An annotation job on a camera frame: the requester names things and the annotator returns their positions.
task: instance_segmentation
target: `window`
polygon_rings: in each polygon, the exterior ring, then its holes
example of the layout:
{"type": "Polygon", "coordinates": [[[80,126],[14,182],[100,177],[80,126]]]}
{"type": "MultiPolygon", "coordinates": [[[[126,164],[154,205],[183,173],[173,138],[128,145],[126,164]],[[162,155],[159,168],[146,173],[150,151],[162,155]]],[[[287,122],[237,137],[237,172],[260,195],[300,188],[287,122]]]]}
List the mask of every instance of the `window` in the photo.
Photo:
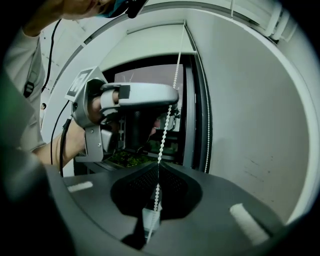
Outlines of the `window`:
{"type": "MultiPolygon", "coordinates": [[[[103,72],[109,83],[141,82],[172,85],[178,55],[150,57],[122,64],[103,72]]],[[[208,112],[203,73],[200,60],[194,55],[184,54],[180,59],[176,88],[179,102],[170,118],[162,159],[195,170],[204,171],[208,145],[208,112]]],[[[94,173],[114,171],[156,161],[165,126],[160,116],[160,128],[150,137],[139,154],[121,151],[100,163],[84,163],[83,173],[88,169],[94,173]]],[[[80,163],[74,163],[75,175],[80,163]]]]}
{"type": "MultiPolygon", "coordinates": [[[[131,82],[173,85],[177,55],[152,57],[133,61],[104,72],[108,82],[131,82]]],[[[184,58],[179,65],[176,89],[179,93],[179,101],[171,111],[171,117],[167,130],[162,159],[176,164],[183,164],[184,140],[185,140],[185,64],[184,58]]],[[[142,148],[142,154],[150,157],[150,160],[158,158],[159,148],[164,132],[167,113],[159,116],[160,127],[152,135],[142,148]]]]}

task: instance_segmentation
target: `white strip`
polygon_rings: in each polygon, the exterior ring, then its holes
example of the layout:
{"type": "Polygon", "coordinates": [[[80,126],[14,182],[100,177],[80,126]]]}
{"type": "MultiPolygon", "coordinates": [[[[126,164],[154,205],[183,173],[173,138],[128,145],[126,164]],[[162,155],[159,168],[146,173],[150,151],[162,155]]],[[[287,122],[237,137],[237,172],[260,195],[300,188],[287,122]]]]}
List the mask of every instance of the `white strip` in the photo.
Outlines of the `white strip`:
{"type": "Polygon", "coordinates": [[[236,1],[236,0],[231,0],[231,6],[230,6],[230,9],[231,9],[231,18],[234,17],[235,1],[236,1]]]}
{"type": "MultiPolygon", "coordinates": [[[[178,61],[177,61],[176,68],[175,68],[174,80],[173,80],[173,86],[172,86],[174,89],[176,89],[176,85],[177,85],[177,79],[178,79],[178,73],[179,73],[179,64],[180,64],[182,45],[183,45],[184,34],[185,34],[185,24],[186,24],[186,22],[184,21],[184,24],[183,24],[183,27],[182,27],[181,42],[180,42],[180,51],[179,51],[178,61]]],[[[166,139],[166,134],[167,134],[167,130],[168,130],[168,124],[169,124],[169,119],[170,119],[170,114],[171,114],[171,107],[172,107],[172,105],[169,106],[169,109],[168,109],[168,112],[167,112],[167,116],[166,116],[166,120],[165,120],[164,131],[163,131],[163,136],[162,136],[160,150],[159,150],[160,152],[159,152],[159,157],[158,157],[158,164],[160,164],[162,151],[163,151],[163,148],[165,146],[165,139],[166,139]]]]}
{"type": "Polygon", "coordinates": [[[246,211],[242,203],[235,204],[230,208],[230,213],[243,233],[256,246],[269,239],[268,234],[258,225],[252,216],[246,211]]]}
{"type": "Polygon", "coordinates": [[[143,25],[143,26],[139,26],[139,27],[135,27],[133,29],[128,29],[126,31],[126,34],[132,34],[134,32],[140,31],[140,30],[146,30],[146,29],[150,29],[150,28],[154,28],[154,27],[159,27],[159,26],[166,26],[166,25],[182,25],[184,24],[183,20],[173,20],[173,21],[161,21],[161,22],[156,22],[156,23],[152,23],[152,24],[147,24],[147,25],[143,25]]]}
{"type": "Polygon", "coordinates": [[[79,183],[77,185],[68,186],[67,188],[68,188],[70,193],[73,193],[73,192],[76,192],[76,191],[92,188],[93,186],[94,185],[92,184],[91,181],[86,181],[86,182],[83,182],[83,183],[79,183]]]}
{"type": "Polygon", "coordinates": [[[209,173],[209,170],[207,171],[207,169],[208,169],[209,152],[210,152],[210,104],[209,104],[209,92],[208,92],[208,88],[207,88],[204,67],[203,67],[202,61],[200,60],[199,62],[200,62],[203,81],[204,81],[206,110],[208,112],[208,141],[207,141],[207,145],[206,145],[206,156],[205,156],[205,166],[204,166],[204,173],[206,174],[206,173],[209,173]]]}

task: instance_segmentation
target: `hand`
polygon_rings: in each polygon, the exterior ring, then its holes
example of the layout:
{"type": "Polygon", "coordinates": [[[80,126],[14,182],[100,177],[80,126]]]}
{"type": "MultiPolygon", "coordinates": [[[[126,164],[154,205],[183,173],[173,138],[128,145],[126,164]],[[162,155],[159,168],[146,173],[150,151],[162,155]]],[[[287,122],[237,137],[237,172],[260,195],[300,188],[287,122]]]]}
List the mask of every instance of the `hand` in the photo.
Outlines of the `hand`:
{"type": "MultiPolygon", "coordinates": [[[[119,92],[114,91],[112,95],[113,103],[116,105],[119,102],[119,92]]],[[[96,97],[92,100],[91,104],[88,105],[88,113],[89,118],[93,123],[98,123],[101,119],[101,102],[100,97],[96,97]]],[[[112,122],[110,124],[113,132],[117,132],[119,130],[119,124],[116,122],[112,122]]],[[[156,120],[153,124],[153,128],[151,129],[150,136],[156,133],[156,128],[160,127],[160,120],[156,120]]]]}
{"type": "Polygon", "coordinates": [[[80,20],[102,14],[116,0],[46,0],[23,26],[23,32],[36,37],[41,30],[60,19],[80,20]]]}
{"type": "Polygon", "coordinates": [[[80,20],[104,13],[116,0],[60,0],[60,2],[62,2],[61,18],[80,20]]]}

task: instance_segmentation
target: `white bead chain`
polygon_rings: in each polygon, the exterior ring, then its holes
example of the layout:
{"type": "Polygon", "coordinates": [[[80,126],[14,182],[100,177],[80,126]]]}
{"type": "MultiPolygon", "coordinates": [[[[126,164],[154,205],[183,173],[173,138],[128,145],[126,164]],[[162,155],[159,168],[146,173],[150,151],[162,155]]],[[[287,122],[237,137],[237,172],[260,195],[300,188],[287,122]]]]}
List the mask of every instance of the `white bead chain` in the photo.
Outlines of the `white bead chain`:
{"type": "Polygon", "coordinates": [[[205,159],[205,166],[204,166],[204,173],[206,174],[206,173],[209,173],[209,171],[207,172],[207,169],[208,169],[208,160],[209,160],[209,152],[210,152],[210,104],[209,104],[209,96],[208,96],[208,88],[207,88],[205,71],[201,61],[200,61],[200,66],[201,66],[201,71],[202,71],[202,76],[204,81],[206,107],[208,111],[208,141],[207,141],[207,147],[206,147],[206,159],[205,159]]]}
{"type": "MultiPolygon", "coordinates": [[[[180,58],[181,58],[181,52],[182,52],[182,45],[183,45],[184,34],[185,34],[185,25],[186,25],[186,21],[184,21],[183,28],[182,28],[180,51],[179,51],[178,61],[177,61],[176,68],[175,68],[175,74],[174,74],[174,80],[173,80],[173,86],[172,86],[174,89],[176,88],[176,85],[177,85],[180,58]]],[[[162,152],[164,151],[164,146],[165,146],[165,141],[166,141],[166,134],[167,134],[169,120],[170,120],[170,114],[171,114],[171,108],[172,108],[172,105],[169,106],[169,109],[168,109],[168,112],[167,112],[167,115],[166,115],[166,119],[165,119],[164,131],[163,131],[163,136],[162,136],[161,145],[160,145],[159,154],[158,154],[159,155],[158,164],[160,164],[162,152]]],[[[153,213],[153,216],[152,216],[152,221],[151,221],[151,226],[150,226],[150,231],[149,231],[149,234],[148,234],[148,238],[146,240],[147,243],[149,242],[149,240],[151,238],[152,231],[155,228],[155,224],[156,224],[156,215],[157,215],[157,211],[158,211],[158,201],[159,201],[159,190],[160,190],[160,185],[158,184],[158,185],[156,185],[156,189],[155,189],[155,200],[154,200],[154,208],[153,208],[154,213],[153,213]]]]}

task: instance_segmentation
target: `finger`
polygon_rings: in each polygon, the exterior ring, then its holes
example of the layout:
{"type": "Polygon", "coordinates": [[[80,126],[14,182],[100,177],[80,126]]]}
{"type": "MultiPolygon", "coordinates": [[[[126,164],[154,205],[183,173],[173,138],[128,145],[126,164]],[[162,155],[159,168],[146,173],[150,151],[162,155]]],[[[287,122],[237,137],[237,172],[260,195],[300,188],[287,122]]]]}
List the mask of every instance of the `finger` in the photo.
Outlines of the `finger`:
{"type": "Polygon", "coordinates": [[[113,91],[112,94],[112,99],[113,99],[113,103],[114,104],[118,104],[119,103],[119,92],[118,91],[113,91]]]}
{"type": "Polygon", "coordinates": [[[151,129],[151,132],[150,132],[150,135],[149,136],[151,136],[151,135],[154,135],[155,133],[156,133],[156,128],[155,127],[152,127],[152,129],[151,129]]]}
{"type": "Polygon", "coordinates": [[[101,110],[101,100],[100,97],[95,97],[89,104],[88,104],[88,114],[91,122],[98,123],[102,115],[100,114],[101,110]]]}
{"type": "Polygon", "coordinates": [[[92,110],[94,112],[99,112],[101,109],[101,97],[95,97],[92,100],[92,110]]]}

